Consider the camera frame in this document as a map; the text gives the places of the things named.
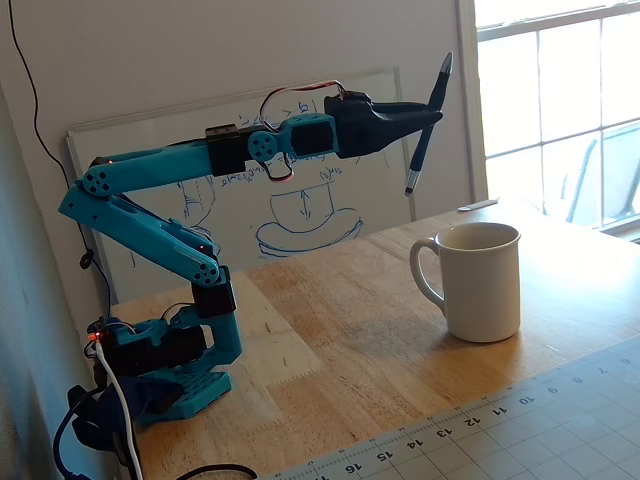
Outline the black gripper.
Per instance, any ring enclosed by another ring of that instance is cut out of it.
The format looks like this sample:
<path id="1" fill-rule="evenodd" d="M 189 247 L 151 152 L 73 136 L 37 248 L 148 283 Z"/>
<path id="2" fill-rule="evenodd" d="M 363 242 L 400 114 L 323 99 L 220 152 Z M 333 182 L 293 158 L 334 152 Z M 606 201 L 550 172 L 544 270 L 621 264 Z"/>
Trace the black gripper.
<path id="1" fill-rule="evenodd" d="M 362 157 L 384 150 L 410 134 L 438 123 L 443 114 L 418 102 L 374 102 L 364 92 L 347 91 L 344 96 L 326 96 L 324 112 L 334 120 L 336 154 L 341 159 Z M 380 117 L 381 135 L 375 131 Z M 398 117 L 413 115 L 417 117 Z"/>

